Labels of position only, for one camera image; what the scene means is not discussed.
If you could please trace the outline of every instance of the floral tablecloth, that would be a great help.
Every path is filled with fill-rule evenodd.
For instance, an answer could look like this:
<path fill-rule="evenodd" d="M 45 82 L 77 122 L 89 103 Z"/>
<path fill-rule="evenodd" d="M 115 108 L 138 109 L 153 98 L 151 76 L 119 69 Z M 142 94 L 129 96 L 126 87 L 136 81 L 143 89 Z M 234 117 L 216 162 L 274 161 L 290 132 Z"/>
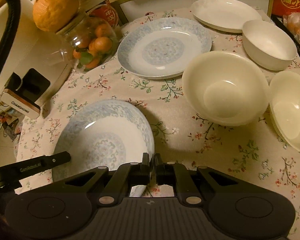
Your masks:
<path fill-rule="evenodd" d="M 270 21 L 259 11 L 264 20 Z M 140 24 L 161 17 L 193 19 L 188 8 L 145 16 L 124 26 L 127 35 Z M 247 55 L 242 36 L 210 29 L 212 50 Z M 274 72 L 262 69 L 268 80 Z M 300 58 L 287 68 L 300 74 Z M 60 91 L 43 107 L 37 120 L 25 118 L 17 161 L 51 155 L 69 120 L 88 104 L 103 99 L 125 100 L 138 107 L 153 129 L 156 152 L 163 161 L 184 164 L 189 169 L 209 166 L 239 179 L 278 192 L 294 204 L 296 221 L 290 239 L 300 240 L 300 152 L 274 131 L 267 110 L 254 123 L 225 127 L 197 114 L 183 96 L 181 77 L 146 80 L 125 71 L 113 57 L 109 62 L 82 74 L 73 71 Z M 21 193 L 51 183 L 51 171 L 21 181 Z M 152 182 L 144 196 L 171 196 L 171 187 Z"/>

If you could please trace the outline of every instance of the white appliance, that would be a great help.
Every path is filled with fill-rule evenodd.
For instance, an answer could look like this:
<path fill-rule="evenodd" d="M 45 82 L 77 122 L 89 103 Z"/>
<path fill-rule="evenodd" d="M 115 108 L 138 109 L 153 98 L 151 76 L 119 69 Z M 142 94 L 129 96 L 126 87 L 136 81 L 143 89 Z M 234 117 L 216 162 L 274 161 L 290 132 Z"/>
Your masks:
<path fill-rule="evenodd" d="M 0 110 L 12 107 L 31 119 L 62 86 L 72 69 L 72 49 L 54 33 L 39 30 L 32 19 L 32 3 L 21 1 L 18 31 L 0 74 Z M 0 40 L 8 6 L 0 8 Z"/>

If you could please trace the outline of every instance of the glass jar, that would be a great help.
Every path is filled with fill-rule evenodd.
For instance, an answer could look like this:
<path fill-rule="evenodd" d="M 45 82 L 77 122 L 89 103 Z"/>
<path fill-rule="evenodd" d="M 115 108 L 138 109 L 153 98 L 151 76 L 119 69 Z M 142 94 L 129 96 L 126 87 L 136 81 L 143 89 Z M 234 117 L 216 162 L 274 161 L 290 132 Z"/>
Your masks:
<path fill-rule="evenodd" d="M 57 34 L 74 48 L 77 69 L 85 72 L 107 62 L 118 48 L 118 40 L 109 23 L 89 17 L 85 12 L 75 16 Z"/>

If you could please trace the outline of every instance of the black cable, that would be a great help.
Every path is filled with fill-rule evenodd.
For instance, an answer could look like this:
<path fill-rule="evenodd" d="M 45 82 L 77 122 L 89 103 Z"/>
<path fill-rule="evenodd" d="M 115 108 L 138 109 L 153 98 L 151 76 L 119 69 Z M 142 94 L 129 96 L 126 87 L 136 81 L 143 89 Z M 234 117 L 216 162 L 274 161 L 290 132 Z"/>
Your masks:
<path fill-rule="evenodd" d="M 10 53 L 20 20 L 20 0 L 6 0 L 8 4 L 8 20 L 0 41 L 0 73 Z"/>

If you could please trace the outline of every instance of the floor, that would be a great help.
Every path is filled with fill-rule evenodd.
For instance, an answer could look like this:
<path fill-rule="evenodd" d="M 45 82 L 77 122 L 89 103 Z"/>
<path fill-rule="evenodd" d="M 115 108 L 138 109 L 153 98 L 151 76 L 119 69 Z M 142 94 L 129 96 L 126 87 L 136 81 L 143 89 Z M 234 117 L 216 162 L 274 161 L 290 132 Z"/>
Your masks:
<path fill-rule="evenodd" d="M 13 142 L 9 136 L 3 136 L 3 128 L 0 129 L 0 166 L 14 163 Z"/>

